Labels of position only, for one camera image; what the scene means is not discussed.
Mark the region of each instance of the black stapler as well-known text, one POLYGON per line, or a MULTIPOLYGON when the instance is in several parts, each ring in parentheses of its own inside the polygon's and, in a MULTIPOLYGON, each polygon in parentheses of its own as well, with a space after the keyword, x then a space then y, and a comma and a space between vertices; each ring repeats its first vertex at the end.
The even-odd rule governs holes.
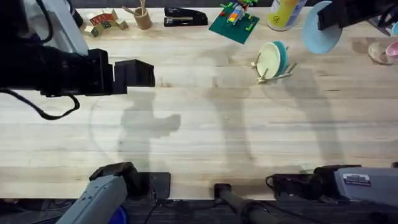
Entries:
POLYGON ((207 16, 203 12, 191 9, 182 9, 177 7, 164 8, 164 26, 205 26, 207 25, 207 16))

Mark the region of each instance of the wooden cup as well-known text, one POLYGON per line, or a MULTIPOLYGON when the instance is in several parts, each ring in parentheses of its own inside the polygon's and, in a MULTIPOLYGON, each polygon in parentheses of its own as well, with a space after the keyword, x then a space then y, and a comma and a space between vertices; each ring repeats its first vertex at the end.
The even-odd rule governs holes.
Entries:
MULTIPOLYGON (((138 7, 134 10, 134 12, 142 15, 141 11, 142 11, 141 7, 138 7)), ((140 28, 142 30, 149 29, 152 26, 152 21, 150 20, 149 13, 148 13, 147 9, 145 9, 144 15, 142 15, 142 16, 134 15, 134 18, 136 18, 138 28, 140 28)))

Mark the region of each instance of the gray robot arm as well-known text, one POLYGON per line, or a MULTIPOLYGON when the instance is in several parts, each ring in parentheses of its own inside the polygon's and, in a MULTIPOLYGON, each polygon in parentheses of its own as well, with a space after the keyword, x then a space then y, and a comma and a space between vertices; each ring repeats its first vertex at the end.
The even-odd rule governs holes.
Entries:
POLYGON ((107 175, 91 181, 57 224, 107 224, 127 197, 123 177, 107 175))

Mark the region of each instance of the label sticker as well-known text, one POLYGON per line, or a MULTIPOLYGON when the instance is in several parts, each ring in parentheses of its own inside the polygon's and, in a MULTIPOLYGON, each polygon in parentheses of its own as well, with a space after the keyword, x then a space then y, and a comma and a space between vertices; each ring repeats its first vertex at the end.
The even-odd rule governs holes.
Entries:
POLYGON ((371 186, 371 179, 366 174, 343 174, 343 180, 347 185, 371 186))

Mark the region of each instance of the can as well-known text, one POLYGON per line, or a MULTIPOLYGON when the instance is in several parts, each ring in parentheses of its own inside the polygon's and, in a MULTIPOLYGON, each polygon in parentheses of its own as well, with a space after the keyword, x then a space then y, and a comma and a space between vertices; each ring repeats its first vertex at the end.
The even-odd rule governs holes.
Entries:
POLYGON ((307 0, 274 0, 267 25, 276 31, 285 31, 294 26, 307 0))

